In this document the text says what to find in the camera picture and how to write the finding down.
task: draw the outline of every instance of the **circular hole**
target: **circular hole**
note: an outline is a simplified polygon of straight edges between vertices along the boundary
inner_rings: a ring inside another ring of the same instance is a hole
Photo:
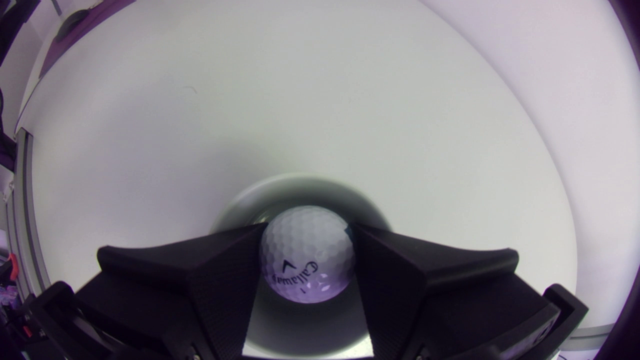
[[[218,217],[212,232],[269,222],[302,205],[327,208],[346,222],[391,230],[373,202],[352,186],[312,174],[285,174],[240,193]],[[368,337],[356,279],[331,300],[298,304],[277,295],[260,277],[243,353],[272,358],[327,356],[362,346]]]

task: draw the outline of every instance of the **golf ball dimple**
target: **golf ball dimple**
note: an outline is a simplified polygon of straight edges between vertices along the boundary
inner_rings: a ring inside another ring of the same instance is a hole
[[[280,296],[311,304],[342,292],[353,277],[355,254],[347,223],[319,206],[276,216],[262,235],[260,267]]]

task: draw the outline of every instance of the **golf ball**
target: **golf ball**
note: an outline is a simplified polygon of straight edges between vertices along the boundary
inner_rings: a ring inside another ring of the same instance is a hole
[[[276,216],[262,235],[262,274],[280,296],[311,304],[329,300],[353,277],[355,255],[347,223],[319,206]]]

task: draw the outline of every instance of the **metal frame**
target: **metal frame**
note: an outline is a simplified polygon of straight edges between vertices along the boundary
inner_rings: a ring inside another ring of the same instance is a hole
[[[25,129],[20,129],[16,142],[14,187],[6,203],[6,221],[9,250],[19,259],[20,272],[17,284],[24,300],[30,293],[36,296],[41,294],[51,285],[51,282],[40,250],[33,209],[31,187],[33,136]]]

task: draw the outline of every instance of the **white backdrop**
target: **white backdrop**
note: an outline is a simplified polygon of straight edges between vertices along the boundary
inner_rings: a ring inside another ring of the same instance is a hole
[[[572,206],[581,327],[613,323],[640,263],[640,72],[603,0],[423,0],[494,66]]]

